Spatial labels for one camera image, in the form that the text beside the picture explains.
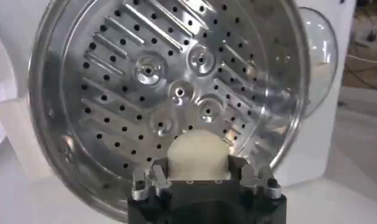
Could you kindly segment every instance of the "metal rim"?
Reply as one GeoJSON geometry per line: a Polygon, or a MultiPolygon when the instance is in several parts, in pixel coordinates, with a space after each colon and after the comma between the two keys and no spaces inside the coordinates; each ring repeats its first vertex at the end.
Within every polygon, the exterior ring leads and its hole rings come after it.
{"type": "MultiPolygon", "coordinates": [[[[29,86],[30,86],[30,93],[29,93],[29,100],[30,100],[30,109],[32,112],[32,121],[33,121],[33,127],[35,129],[35,133],[38,139],[38,142],[42,146],[43,153],[46,156],[46,159],[50,163],[51,167],[54,169],[57,176],[61,179],[61,181],[80,199],[82,199],[84,202],[88,204],[92,204],[92,206],[106,214],[110,215],[111,217],[114,217],[117,220],[126,222],[126,212],[113,208],[112,206],[108,206],[106,203],[101,201],[101,199],[94,197],[90,192],[85,192],[85,189],[82,185],[76,184],[71,176],[67,175],[64,179],[63,176],[66,174],[65,167],[62,167],[62,164],[58,163],[57,161],[52,160],[53,158],[52,151],[48,149],[55,149],[56,146],[52,144],[52,141],[50,140],[50,136],[43,132],[44,128],[46,128],[47,120],[46,115],[39,109],[42,108],[42,93],[41,90],[38,88],[34,88],[36,83],[38,83],[40,80],[38,79],[38,76],[43,73],[43,62],[44,58],[46,56],[46,47],[49,44],[50,41],[50,35],[52,34],[52,30],[55,27],[55,21],[61,16],[61,11],[67,3],[70,0],[65,1],[56,1],[52,0],[49,4],[46,12],[44,13],[44,16],[41,20],[41,23],[39,25],[39,29],[36,33],[36,40],[34,45],[34,50],[32,53],[32,56],[30,58],[30,79],[29,79],[29,86]]],[[[295,31],[297,30],[303,30],[303,26],[301,23],[301,19],[299,17],[299,14],[297,13],[297,7],[295,6],[295,3],[293,1],[284,0],[283,5],[288,10],[288,14],[290,18],[294,20],[294,28],[295,31]]],[[[300,32],[298,35],[297,42],[301,46],[307,46],[307,40],[303,32],[300,32]]],[[[299,49],[299,55],[301,57],[299,60],[304,61],[302,63],[301,70],[305,74],[309,74],[309,62],[305,59],[308,55],[307,49],[299,49]]],[[[303,114],[305,112],[305,105],[306,105],[306,96],[308,92],[308,84],[309,84],[309,78],[307,75],[302,75],[302,82],[301,82],[301,92],[303,96],[298,99],[296,103],[296,114],[303,114]]],[[[282,158],[286,155],[288,152],[291,144],[293,143],[293,140],[295,139],[297,132],[299,130],[300,124],[302,120],[301,117],[298,116],[291,122],[292,130],[288,133],[285,142],[282,146],[282,148],[279,150],[278,154],[274,157],[274,159],[271,162],[271,167],[275,169],[279,163],[281,162],[282,158]]]]}

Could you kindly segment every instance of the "white appliance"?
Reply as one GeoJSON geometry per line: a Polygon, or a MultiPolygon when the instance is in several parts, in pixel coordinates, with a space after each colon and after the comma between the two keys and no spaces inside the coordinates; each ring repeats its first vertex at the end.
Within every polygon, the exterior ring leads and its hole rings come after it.
{"type": "MultiPolygon", "coordinates": [[[[33,134],[27,109],[27,67],[34,34],[48,2],[48,0],[0,1],[0,37],[13,61],[19,86],[19,99],[0,106],[0,118],[11,142],[6,141],[0,147],[0,223],[115,223],[80,202],[63,186],[53,175],[38,149],[33,134]]],[[[290,186],[285,193],[290,204],[289,223],[305,223],[307,218],[310,223],[331,223],[334,219],[343,223],[342,221],[347,222],[344,216],[347,209],[359,208],[343,207],[337,214],[330,207],[343,206],[347,201],[328,201],[329,197],[339,194],[344,194],[345,198],[353,197],[348,202],[363,201],[363,198],[342,190],[340,186],[321,179],[321,176],[327,166],[356,1],[297,0],[296,2],[300,7],[317,10],[330,21],[339,42],[339,67],[328,98],[304,122],[293,148],[275,175],[282,185],[290,186]],[[293,186],[309,180],[314,181],[293,186]]],[[[364,200],[364,202],[366,211],[375,205],[369,201],[364,200]]],[[[352,222],[355,220],[361,222],[363,215],[365,213],[353,217],[352,222]]]]}

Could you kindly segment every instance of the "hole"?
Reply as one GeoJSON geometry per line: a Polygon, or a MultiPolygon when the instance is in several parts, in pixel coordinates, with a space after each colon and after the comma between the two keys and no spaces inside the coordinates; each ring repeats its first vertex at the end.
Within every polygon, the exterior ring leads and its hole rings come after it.
{"type": "Polygon", "coordinates": [[[90,68],[90,64],[89,64],[88,62],[84,62],[84,63],[83,63],[83,67],[84,67],[85,69],[88,69],[88,68],[90,68]]]}
{"type": "Polygon", "coordinates": [[[179,96],[183,95],[183,89],[179,89],[179,90],[178,90],[178,95],[179,95],[179,96]]]}
{"type": "Polygon", "coordinates": [[[110,188],[110,185],[109,184],[104,184],[103,186],[102,186],[102,189],[109,189],[110,188]]]}
{"type": "Polygon", "coordinates": [[[114,14],[115,14],[115,16],[118,16],[118,17],[121,16],[121,12],[120,12],[120,10],[116,10],[116,11],[114,11],[114,14]]]}
{"type": "Polygon", "coordinates": [[[106,32],[106,30],[108,30],[108,27],[105,26],[105,25],[101,25],[101,26],[99,27],[99,29],[100,29],[102,32],[106,32]]]}
{"type": "Polygon", "coordinates": [[[89,47],[90,49],[94,50],[95,48],[97,48],[97,45],[94,42],[91,42],[89,47]]]}

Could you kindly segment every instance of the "metal clamp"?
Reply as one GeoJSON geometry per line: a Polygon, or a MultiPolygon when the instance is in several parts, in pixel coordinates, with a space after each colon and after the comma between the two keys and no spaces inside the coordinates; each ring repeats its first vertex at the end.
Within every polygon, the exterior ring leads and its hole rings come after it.
{"type": "Polygon", "coordinates": [[[144,201],[149,195],[149,181],[145,177],[145,173],[141,169],[136,169],[133,172],[133,185],[132,185],[132,199],[135,201],[144,201]]]}

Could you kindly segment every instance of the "white surface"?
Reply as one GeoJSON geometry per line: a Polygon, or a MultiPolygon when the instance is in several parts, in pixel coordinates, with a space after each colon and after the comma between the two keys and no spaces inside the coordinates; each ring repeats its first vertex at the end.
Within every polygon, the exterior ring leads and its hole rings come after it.
{"type": "Polygon", "coordinates": [[[37,142],[30,120],[28,97],[0,103],[0,118],[7,137],[30,181],[53,175],[37,142]]]}
{"type": "Polygon", "coordinates": [[[346,0],[344,4],[333,0],[296,2],[301,7],[316,9],[332,23],[339,41],[339,67],[328,98],[304,121],[289,155],[275,173],[279,182],[287,186],[321,177],[325,171],[356,1],[346,0]]]}
{"type": "MultiPolygon", "coordinates": [[[[0,102],[17,97],[17,85],[12,61],[0,40],[0,102]]],[[[0,144],[6,133],[0,122],[0,144]]]]}

